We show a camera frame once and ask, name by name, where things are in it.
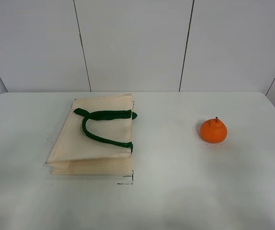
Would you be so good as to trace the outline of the white linen bag green handles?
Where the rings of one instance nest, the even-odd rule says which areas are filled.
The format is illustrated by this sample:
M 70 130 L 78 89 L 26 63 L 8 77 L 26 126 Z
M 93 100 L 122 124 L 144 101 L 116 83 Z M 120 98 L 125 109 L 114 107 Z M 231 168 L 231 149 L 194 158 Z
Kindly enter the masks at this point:
M 131 94 L 75 99 L 46 165 L 54 175 L 132 173 Z

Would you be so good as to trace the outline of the orange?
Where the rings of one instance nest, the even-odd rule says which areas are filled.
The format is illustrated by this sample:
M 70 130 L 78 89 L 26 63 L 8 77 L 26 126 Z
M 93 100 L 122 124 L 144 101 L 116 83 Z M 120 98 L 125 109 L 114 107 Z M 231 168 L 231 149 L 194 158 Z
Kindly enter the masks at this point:
M 205 121 L 199 129 L 200 138 L 208 143 L 220 143 L 226 139 L 227 134 L 225 124 L 218 117 Z

